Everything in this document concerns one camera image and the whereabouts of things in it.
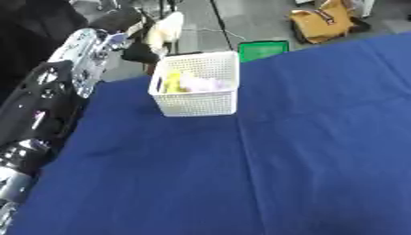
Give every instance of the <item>gray floor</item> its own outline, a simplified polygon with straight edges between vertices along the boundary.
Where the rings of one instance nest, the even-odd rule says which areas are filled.
[[[87,18],[94,19],[100,16],[102,12],[97,11],[97,4],[91,1],[93,0],[81,0],[74,6]],[[243,38],[230,36],[235,46],[243,40],[288,39],[294,50],[313,47],[312,45],[297,43],[289,29],[287,15],[292,9],[296,8],[294,0],[216,1],[228,30]],[[157,6],[157,0],[134,1],[133,5],[141,6],[141,3],[150,11],[154,11]],[[312,6],[303,6],[302,8],[312,8]],[[212,31],[219,28],[209,1],[184,0],[179,4],[179,10],[185,14],[180,52],[228,49],[223,35]],[[405,20],[408,13],[411,14],[411,1],[409,0],[376,0],[372,15],[365,20],[372,25],[371,31],[351,34],[346,38],[335,39],[328,43],[339,43],[344,40],[363,39],[411,30],[411,22]],[[118,55],[113,55],[105,79],[113,81],[135,77],[141,73],[141,64],[124,62],[118,59]]]

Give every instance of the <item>basket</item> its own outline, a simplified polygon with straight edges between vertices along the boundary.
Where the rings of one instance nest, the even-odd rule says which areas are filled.
[[[162,78],[170,70],[187,71],[202,78],[216,78],[223,90],[198,93],[163,93]],[[156,67],[149,94],[166,117],[231,115],[237,111],[239,56],[235,51],[166,57]]]

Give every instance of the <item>green bin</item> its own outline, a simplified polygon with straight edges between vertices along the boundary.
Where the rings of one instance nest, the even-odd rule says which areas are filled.
[[[251,62],[287,51],[290,51],[290,43],[287,40],[242,42],[239,44],[239,59],[241,62]]]

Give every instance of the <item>robotic hand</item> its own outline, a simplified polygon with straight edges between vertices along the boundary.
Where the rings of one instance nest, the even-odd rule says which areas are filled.
[[[124,48],[128,36],[143,24],[144,16],[130,7],[94,24],[105,29],[74,32],[0,108],[0,235],[40,169],[56,157],[74,129],[109,53]]]

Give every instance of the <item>blue tablecloth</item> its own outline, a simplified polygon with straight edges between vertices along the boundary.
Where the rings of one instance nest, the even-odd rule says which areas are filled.
[[[11,235],[411,234],[411,34],[242,64],[239,111],[102,84]]]

